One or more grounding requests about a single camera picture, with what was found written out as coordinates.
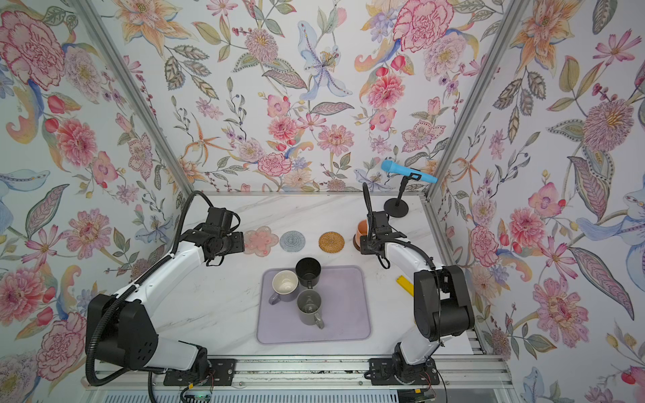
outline black mounting plate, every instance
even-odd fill
[[[231,386],[235,375],[234,359],[208,359],[213,367],[212,384],[214,386]],[[169,371],[163,380],[164,386],[188,386],[190,382],[183,380],[178,371]]]

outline black mug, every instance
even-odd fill
[[[295,265],[295,274],[300,284],[313,288],[320,280],[321,264],[313,257],[305,257]]]

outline microphone stand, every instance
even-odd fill
[[[401,186],[399,187],[399,196],[396,199],[390,199],[386,201],[385,205],[383,206],[383,210],[388,215],[392,217],[405,217],[408,214],[408,211],[410,210],[410,208],[408,207],[408,203],[401,200],[401,197],[403,196],[403,191],[405,190],[405,187],[408,185],[408,181],[410,179],[419,181],[421,180],[421,175],[419,175],[418,173],[411,172],[409,175],[404,176],[401,179]]]

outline pink flower-shaped coaster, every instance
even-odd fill
[[[271,247],[278,244],[280,238],[271,233],[271,228],[261,226],[257,231],[247,231],[244,233],[244,254],[254,253],[260,257],[265,257],[271,253]]]

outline blue microphone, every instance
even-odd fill
[[[428,183],[437,183],[437,178],[435,178],[432,175],[428,175],[427,173],[423,173],[417,170],[413,170],[411,168],[406,168],[405,166],[401,166],[399,164],[395,164],[392,162],[392,160],[386,159],[383,161],[381,164],[381,169],[384,170],[385,172],[390,172],[390,173],[399,173],[403,176],[408,176],[411,173],[416,173],[417,175],[421,176],[421,180],[424,182]]]

